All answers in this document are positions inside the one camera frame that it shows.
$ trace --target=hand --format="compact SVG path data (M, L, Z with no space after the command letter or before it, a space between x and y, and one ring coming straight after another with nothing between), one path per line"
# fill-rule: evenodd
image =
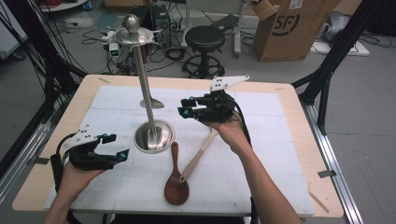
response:
M104 170L83 171L74 167L69 161L64 167L64 174L58 194L62 194L65 198L73 202L88 187L91 181L103 172Z
M239 115L234 113L225 122L206 122L204 125L216 129L224 142L239 156L243 150L251 148L244 134L241 122Z

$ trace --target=metal rod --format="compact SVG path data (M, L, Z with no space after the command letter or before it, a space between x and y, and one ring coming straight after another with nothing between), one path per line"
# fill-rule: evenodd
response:
M131 51L134 54L134 61L136 64L137 74L139 75L140 87L143 93L143 99L146 104L146 112L148 114L148 123L150 127L150 137L152 139L157 139L157 130L155 128L154 123L154 115L152 114L152 108L150 103L150 93L149 93L149 80L148 75L143 65L142 51L140 50L140 46L131 47Z

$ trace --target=spoon handle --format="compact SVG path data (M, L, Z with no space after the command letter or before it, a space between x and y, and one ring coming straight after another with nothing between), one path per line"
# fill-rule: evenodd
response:
M178 156L178 143L172 143L172 158L174 161L174 171L178 171L177 169L177 156Z
M207 137L204 145L199 149L197 154L192 158L190 163L187 165L186 169L183 171L183 174L181 174L180 179L178 180L180 183L183 183L186 181L187 177L191 174L192 170L194 169L195 165L198 163L198 160L201 158L202 154L204 153L204 150L207 148L209 143L212 141L212 139L218 134L218 131L215 129L212 129L210 132L210 135Z

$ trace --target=forearm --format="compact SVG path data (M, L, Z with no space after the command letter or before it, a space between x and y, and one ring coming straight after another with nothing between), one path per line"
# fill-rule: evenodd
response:
M289 201L268 175L259 158L249 146L238 154L262 223L301 223Z
M72 202L73 200L63 198L58 194L53 200L43 224L66 223L67 213Z

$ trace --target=person's left hand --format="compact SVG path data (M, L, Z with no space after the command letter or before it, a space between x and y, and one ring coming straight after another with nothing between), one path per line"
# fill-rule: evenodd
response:
M69 161L64 166L64 174L58 194L62 194L73 202L78 195L88 187L91 181L104 171L105 170L83 171L74 167Z

